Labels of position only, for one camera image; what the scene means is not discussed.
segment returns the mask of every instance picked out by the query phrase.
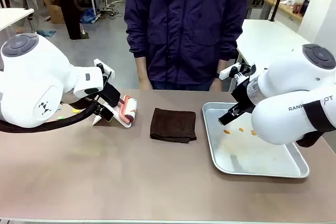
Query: purple jacket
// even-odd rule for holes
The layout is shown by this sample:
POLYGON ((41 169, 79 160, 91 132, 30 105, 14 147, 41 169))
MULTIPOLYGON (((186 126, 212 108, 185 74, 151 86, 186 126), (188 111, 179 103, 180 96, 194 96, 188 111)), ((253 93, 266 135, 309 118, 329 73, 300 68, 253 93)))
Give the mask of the purple jacket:
POLYGON ((130 51, 146 56, 152 81, 210 81, 237 48, 246 12, 247 0, 126 0, 130 51))

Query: person's hand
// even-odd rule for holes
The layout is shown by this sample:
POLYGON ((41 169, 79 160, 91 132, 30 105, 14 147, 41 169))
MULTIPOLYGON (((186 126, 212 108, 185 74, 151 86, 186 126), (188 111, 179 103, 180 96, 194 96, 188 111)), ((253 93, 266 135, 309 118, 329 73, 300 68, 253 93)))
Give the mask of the person's hand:
POLYGON ((141 90, 152 90, 152 84, 149 81, 148 77, 139 78, 139 87, 141 90))
POLYGON ((215 78, 212 82, 209 91, 211 92, 222 92, 222 81, 215 78))

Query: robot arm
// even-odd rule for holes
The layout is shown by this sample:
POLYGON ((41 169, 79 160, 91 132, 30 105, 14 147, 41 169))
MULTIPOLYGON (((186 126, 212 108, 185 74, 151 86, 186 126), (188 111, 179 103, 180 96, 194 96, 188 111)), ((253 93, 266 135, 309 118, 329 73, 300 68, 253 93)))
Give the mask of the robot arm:
POLYGON ((42 36, 17 35, 2 46, 1 55, 4 71, 0 72, 0 130, 52 130, 93 113, 110 121, 113 113, 96 97, 102 97, 111 108, 122 102, 120 93, 109 83, 114 78, 111 68, 98 59, 94 67, 75 67, 42 36), (60 103, 87 109, 69 119, 45 123, 60 103))
POLYGON ((226 125, 252 113, 252 126, 264 141, 309 147, 335 130, 335 67, 333 55, 317 45, 297 48, 268 69, 252 66, 249 78, 235 75, 232 95, 238 103, 219 120, 226 125))

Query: brown towel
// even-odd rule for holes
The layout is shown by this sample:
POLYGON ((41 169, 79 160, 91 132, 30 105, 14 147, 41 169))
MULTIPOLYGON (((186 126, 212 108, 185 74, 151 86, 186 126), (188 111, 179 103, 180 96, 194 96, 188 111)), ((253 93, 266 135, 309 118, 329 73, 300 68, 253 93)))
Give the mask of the brown towel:
POLYGON ((195 112, 155 108, 150 136, 156 140, 187 144, 196 140, 195 121, 195 112))

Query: metal tray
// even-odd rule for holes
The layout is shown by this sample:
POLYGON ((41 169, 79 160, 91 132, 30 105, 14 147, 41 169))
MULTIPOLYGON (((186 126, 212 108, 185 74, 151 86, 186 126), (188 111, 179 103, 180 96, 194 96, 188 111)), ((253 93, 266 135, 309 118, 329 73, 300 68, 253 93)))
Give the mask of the metal tray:
POLYGON ((251 134, 251 115, 243 114, 223 126, 218 118, 234 103, 206 103, 203 117, 212 160, 223 173, 235 175, 305 178, 309 167, 294 143, 272 145, 251 134))

